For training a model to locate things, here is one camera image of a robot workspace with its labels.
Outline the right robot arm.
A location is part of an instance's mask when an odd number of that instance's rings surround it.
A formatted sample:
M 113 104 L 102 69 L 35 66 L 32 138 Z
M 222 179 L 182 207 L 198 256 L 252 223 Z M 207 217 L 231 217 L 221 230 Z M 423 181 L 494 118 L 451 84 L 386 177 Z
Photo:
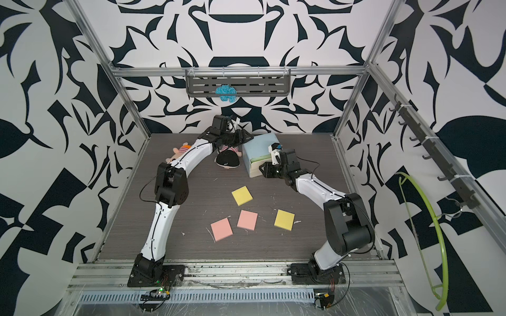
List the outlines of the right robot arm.
M 269 153 L 271 161 L 261 165 L 262 175 L 284 180 L 287 186 L 306 196 L 324 212 L 324 245 L 313 253 L 305 272 L 291 269 L 291 275 L 324 277 L 334 272 L 348 255 L 374 244 L 374 228 L 358 194 L 340 192 L 313 172 L 303 169 L 295 150 L 284 150 L 281 144 L 273 143 Z

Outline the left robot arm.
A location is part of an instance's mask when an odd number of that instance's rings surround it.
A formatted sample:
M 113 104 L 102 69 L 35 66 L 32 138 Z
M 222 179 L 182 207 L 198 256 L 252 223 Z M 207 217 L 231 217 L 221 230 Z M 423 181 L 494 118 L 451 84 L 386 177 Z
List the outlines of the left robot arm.
M 179 208 L 189 196 L 188 175 L 205 158 L 220 147 L 241 146 L 251 141 L 254 136 L 239 127 L 232 118 L 216 115 L 212 125 L 205 129 L 196 141 L 174 159 L 158 166 L 154 194 L 154 219 L 146 242 L 136 256 L 130 281 L 135 286 L 140 284 L 161 283 L 163 262 L 166 256 L 167 239 Z

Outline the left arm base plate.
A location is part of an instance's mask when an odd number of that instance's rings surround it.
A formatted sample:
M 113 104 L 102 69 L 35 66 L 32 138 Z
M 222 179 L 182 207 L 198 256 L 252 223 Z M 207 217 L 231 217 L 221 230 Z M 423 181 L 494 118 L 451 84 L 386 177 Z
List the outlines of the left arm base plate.
M 127 286 L 129 288 L 162 287 L 169 288 L 184 280 L 184 265 L 155 265 L 141 267 L 134 264 Z

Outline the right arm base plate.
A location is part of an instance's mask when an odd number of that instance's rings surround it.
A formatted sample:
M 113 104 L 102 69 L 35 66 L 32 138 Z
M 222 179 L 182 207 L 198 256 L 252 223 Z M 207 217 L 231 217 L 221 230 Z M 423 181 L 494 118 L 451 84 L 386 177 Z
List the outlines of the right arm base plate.
M 321 270 L 316 262 L 308 263 L 292 263 L 288 270 L 288 276 L 291 277 L 292 283 L 297 285 L 314 285 L 314 284 L 345 284 L 347 279 L 342 266 L 334 266 L 327 270 Z

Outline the light blue drawer box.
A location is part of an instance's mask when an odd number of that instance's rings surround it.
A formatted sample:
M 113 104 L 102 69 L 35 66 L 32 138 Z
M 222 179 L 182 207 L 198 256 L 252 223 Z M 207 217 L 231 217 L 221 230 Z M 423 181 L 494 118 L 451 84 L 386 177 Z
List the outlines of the light blue drawer box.
M 265 162 L 272 162 L 270 147 L 279 143 L 274 133 L 255 135 L 255 137 L 242 145 L 242 158 L 246 173 L 250 178 L 262 176 L 260 166 Z

